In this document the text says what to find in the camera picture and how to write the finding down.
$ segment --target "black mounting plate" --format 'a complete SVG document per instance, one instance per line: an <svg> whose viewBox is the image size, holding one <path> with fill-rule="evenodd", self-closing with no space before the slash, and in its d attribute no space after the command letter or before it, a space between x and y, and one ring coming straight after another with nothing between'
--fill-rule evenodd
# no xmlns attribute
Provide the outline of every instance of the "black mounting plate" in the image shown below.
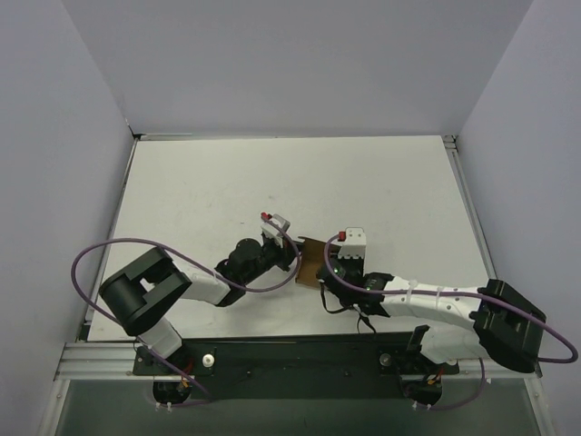
<svg viewBox="0 0 581 436"><path fill-rule="evenodd" d="M439 368L419 352L407 352L411 336L412 332L393 332L186 339L183 343L194 357L191 374L215 398L399 398L400 375L423 376ZM204 372L201 360L208 352L215 363L211 372ZM382 354L391 357L388 366L380 363ZM445 374L455 373L457 365L445 365ZM133 374L167 372L136 359Z"/></svg>

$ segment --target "glass panel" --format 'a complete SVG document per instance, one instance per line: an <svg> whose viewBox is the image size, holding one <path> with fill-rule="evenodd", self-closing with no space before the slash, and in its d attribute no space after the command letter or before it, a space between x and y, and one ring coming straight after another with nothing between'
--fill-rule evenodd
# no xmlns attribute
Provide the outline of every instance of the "glass panel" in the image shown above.
<svg viewBox="0 0 581 436"><path fill-rule="evenodd" d="M442 403L470 395L476 380L447 380ZM72 381L60 436L91 435L538 435L522 380L493 380L455 411L413 411L408 400L232 400L154 410L149 381Z"/></svg>

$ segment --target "white wall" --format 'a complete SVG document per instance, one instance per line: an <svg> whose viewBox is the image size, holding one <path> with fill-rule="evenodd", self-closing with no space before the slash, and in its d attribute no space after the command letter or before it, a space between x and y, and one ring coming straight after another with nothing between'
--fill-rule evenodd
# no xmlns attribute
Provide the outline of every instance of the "white wall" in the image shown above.
<svg viewBox="0 0 581 436"><path fill-rule="evenodd" d="M459 152L497 271L581 346L581 2L536 0L464 126ZM567 355L546 337L543 354ZM543 365L579 434L581 365Z"/></svg>
<svg viewBox="0 0 581 436"><path fill-rule="evenodd" d="M64 0L133 130L457 134L531 0Z"/></svg>
<svg viewBox="0 0 581 436"><path fill-rule="evenodd" d="M0 434L35 434L132 137L58 0L0 5ZM85 265L89 285L96 263Z"/></svg>

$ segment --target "cardboard box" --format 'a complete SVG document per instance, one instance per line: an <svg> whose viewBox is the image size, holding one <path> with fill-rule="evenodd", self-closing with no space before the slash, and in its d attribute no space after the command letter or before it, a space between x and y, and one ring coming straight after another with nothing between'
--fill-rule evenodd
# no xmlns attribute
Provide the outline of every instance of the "cardboard box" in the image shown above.
<svg viewBox="0 0 581 436"><path fill-rule="evenodd" d="M300 236L300 238L304 243L302 244L300 269L295 277L295 282L319 290L320 284L317 280L317 271L324 264L323 250L325 243L304 236ZM332 244L330 251L337 253L339 248L338 245Z"/></svg>

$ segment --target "white table surface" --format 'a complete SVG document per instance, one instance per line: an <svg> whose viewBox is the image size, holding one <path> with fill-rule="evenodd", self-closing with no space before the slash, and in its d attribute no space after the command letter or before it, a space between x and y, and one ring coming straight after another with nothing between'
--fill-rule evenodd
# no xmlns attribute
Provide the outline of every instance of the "white table surface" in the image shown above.
<svg viewBox="0 0 581 436"><path fill-rule="evenodd" d="M367 272L451 286L487 281L439 136L139 142L114 237L154 239L213 267L240 239L260 240L262 211L290 220L294 238L326 241L345 227L363 227ZM149 248L113 246L104 277ZM252 286L284 274L271 270ZM338 307L332 295L327 300ZM357 321L353 312L325 313L319 291L294 282L247 293L228 308L179 300L167 318L185 338L351 333ZM422 323L372 322L381 332ZM129 339L94 315L89 341Z"/></svg>

